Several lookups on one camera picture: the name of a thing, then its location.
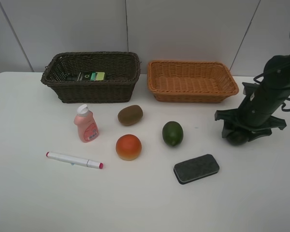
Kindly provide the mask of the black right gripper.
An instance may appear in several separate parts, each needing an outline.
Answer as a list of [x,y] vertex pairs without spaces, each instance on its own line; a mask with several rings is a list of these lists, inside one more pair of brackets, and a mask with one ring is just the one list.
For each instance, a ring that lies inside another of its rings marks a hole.
[[236,109],[217,110],[215,120],[224,120],[222,138],[226,139],[234,132],[234,126],[248,133],[248,142],[270,136],[271,128],[283,130],[285,120],[273,116],[273,113],[287,99],[285,89],[266,88],[264,85],[243,82],[245,98]]

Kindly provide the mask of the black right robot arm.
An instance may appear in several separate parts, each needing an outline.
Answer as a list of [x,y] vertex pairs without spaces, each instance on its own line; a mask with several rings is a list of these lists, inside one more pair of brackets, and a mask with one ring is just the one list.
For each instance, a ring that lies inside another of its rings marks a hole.
[[231,145],[242,145],[270,136],[273,128],[287,126],[284,119],[273,116],[290,101],[290,55],[274,56],[265,65],[263,73],[253,83],[243,83],[245,98],[236,109],[217,110],[215,120],[223,120],[222,138]]

